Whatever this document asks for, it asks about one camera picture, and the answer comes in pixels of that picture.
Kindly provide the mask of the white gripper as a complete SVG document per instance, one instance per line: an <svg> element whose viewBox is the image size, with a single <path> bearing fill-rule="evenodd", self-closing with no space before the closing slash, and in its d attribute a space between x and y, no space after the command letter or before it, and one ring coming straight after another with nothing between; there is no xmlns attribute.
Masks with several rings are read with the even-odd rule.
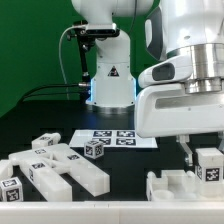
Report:
<svg viewBox="0 0 224 224"><path fill-rule="evenodd" d="M218 149L224 154L223 91L186 94L181 84L147 87L137 97L134 123L142 138L177 136L188 166L193 165L190 134L219 132Z"/></svg>

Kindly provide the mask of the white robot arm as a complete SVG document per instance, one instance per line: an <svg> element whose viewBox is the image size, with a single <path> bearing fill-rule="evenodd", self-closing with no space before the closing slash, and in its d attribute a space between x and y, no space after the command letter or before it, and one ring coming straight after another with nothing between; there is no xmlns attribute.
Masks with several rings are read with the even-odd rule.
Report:
<svg viewBox="0 0 224 224"><path fill-rule="evenodd" d="M224 131L224 0L71 0L94 38L97 72L87 103L104 110L135 107L142 138ZM130 39L114 16L147 12L146 46L158 64L130 74Z"/></svg>

